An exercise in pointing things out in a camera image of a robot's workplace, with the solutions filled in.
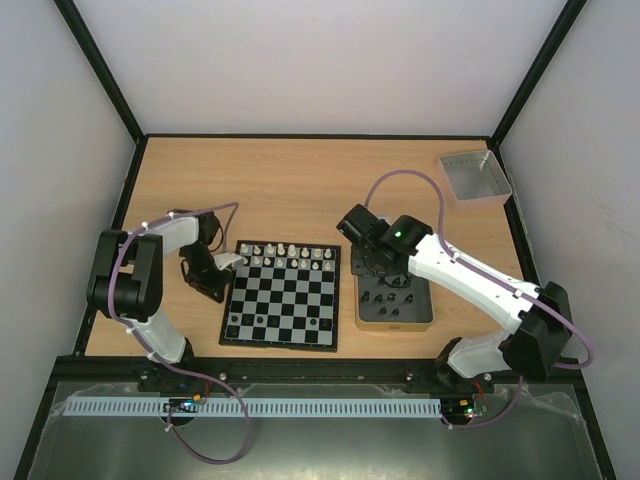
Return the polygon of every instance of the tabletop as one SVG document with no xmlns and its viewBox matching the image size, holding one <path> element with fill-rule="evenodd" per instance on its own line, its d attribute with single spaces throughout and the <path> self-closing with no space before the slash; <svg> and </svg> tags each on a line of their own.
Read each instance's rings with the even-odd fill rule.
<svg viewBox="0 0 640 480">
<path fill-rule="evenodd" d="M 441 155 L 486 149 L 479 140 L 353 140 L 152 137 L 124 222 L 132 230 L 175 208 L 199 209 L 237 201 L 228 232 L 238 239 L 342 246 L 338 351 L 222 346 L 218 343 L 224 304 L 191 289 L 182 278 L 177 253 L 164 261 L 162 307 L 192 343 L 197 356 L 265 358 L 434 358 L 454 337 L 497 330 L 484 312 L 432 284 L 434 321 L 425 332 L 371 332 L 355 323 L 355 284 L 349 242 L 338 221 L 363 203 L 372 184 L 395 169 L 416 169 L 435 177 Z M 406 214 L 437 224 L 438 201 L 420 178 L 386 180 L 370 206 L 392 220 Z M 222 223 L 229 212 L 221 211 Z M 456 247 L 512 277 L 520 268 L 501 206 L 453 212 L 446 209 L 445 237 Z M 86 355 L 142 356 L 132 336 L 98 313 Z"/>
</svg>

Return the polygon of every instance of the chessboard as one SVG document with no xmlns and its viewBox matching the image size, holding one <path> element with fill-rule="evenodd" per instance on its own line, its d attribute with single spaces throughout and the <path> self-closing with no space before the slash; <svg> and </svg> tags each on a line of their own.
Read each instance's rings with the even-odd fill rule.
<svg viewBox="0 0 640 480">
<path fill-rule="evenodd" d="M 338 349 L 340 246 L 240 240 L 220 344 Z"/>
</svg>

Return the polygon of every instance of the black corner post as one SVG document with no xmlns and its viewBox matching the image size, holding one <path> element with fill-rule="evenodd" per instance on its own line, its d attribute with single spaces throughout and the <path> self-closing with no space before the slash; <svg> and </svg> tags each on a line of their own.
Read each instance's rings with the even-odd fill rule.
<svg viewBox="0 0 640 480">
<path fill-rule="evenodd" d="M 100 80 L 102 87 L 105 92 L 107 92 L 109 99 L 111 99 L 111 102 L 118 112 L 118 115 L 120 115 L 122 122 L 125 127 L 127 127 L 127 130 L 129 130 L 131 138 L 133 138 L 135 143 L 140 143 L 144 137 L 142 129 L 140 128 L 140 125 L 138 125 L 136 118 L 133 116 L 133 112 L 129 108 L 129 105 L 120 91 L 120 87 L 118 87 L 115 78 L 113 78 L 107 62 L 100 53 L 100 50 L 91 36 L 91 32 L 89 32 L 87 24 L 84 23 L 75 3 L 73 0 L 53 1 L 58 7 L 58 10 L 60 10 L 65 22 L 67 22 L 71 33 L 73 33 L 73 36 L 76 38 L 76 41 L 84 52 L 85 57 L 87 57 L 93 71 L 98 77 L 98 80 Z"/>
<path fill-rule="evenodd" d="M 524 105 L 529 100 L 531 93 L 538 85 L 540 78 L 544 74 L 545 70 L 551 63 L 553 56 L 560 48 L 564 37 L 567 36 L 569 30 L 573 26 L 574 22 L 580 15 L 582 11 L 582 7 L 587 3 L 587 0 L 568 0 L 565 4 L 562 12 L 558 16 L 556 23 L 551 28 L 549 35 L 547 35 L 546 40 L 542 44 L 538 55 L 535 60 L 529 67 L 529 71 L 524 77 L 524 80 L 518 87 L 516 94 L 514 95 L 507 111 L 504 113 L 502 120 L 498 124 L 496 131 L 493 133 L 491 137 L 492 144 L 496 147 L 500 147 L 502 142 L 504 141 L 507 133 L 511 130 L 511 127 L 518 118 L 518 115 L 524 108 Z"/>
</svg>

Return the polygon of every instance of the gray wall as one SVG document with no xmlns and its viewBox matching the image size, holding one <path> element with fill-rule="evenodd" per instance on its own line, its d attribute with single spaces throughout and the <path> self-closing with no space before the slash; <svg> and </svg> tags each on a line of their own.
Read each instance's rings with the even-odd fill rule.
<svg viewBox="0 0 640 480">
<path fill-rule="evenodd" d="M 542 279 L 596 346 L 585 377 L 620 478 L 638 478 L 640 3 L 591 1 L 503 147 Z"/>
<path fill-rule="evenodd" d="M 146 132 L 490 135 L 565 0 L 76 0 Z"/>
<path fill-rule="evenodd" d="M 0 478 L 84 311 L 133 142 L 52 1 L 0 15 Z"/>
</svg>

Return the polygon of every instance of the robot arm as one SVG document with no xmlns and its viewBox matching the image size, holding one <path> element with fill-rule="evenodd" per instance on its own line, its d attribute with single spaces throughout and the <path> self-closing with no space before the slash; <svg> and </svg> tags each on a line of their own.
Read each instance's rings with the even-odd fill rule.
<svg viewBox="0 0 640 480">
<path fill-rule="evenodd" d="M 137 237 L 127 251 L 123 266 L 133 264 L 133 271 L 117 275 L 114 302 L 116 312 L 145 342 L 169 363 L 180 362 L 188 352 L 189 341 L 171 324 L 160 307 L 162 301 L 163 258 L 179 250 L 185 281 L 197 291 L 217 302 L 224 299 L 224 289 L 232 278 L 231 270 L 242 265 L 242 257 L 233 253 L 212 256 L 208 246 L 220 228 L 215 215 L 183 216 Z M 114 274 L 118 250 L 128 233 L 105 230 L 100 235 L 87 287 L 89 305 L 110 317 L 107 309 L 108 285 Z"/>
<path fill-rule="evenodd" d="M 439 376 L 445 383 L 473 378 L 480 373 L 512 369 L 528 380 L 547 378 L 569 341 L 570 332 L 545 312 L 521 297 L 537 298 L 565 318 L 571 318 L 564 289 L 549 283 L 544 289 L 514 279 L 451 247 L 453 258 L 428 226 L 402 216 L 393 225 L 356 205 L 338 224 L 358 246 L 370 265 L 389 274 L 410 273 L 436 282 L 460 295 L 493 318 L 501 330 L 473 339 L 452 340 L 438 357 Z M 495 282 L 459 263 L 459 259 L 515 287 L 512 294 Z"/>
</svg>

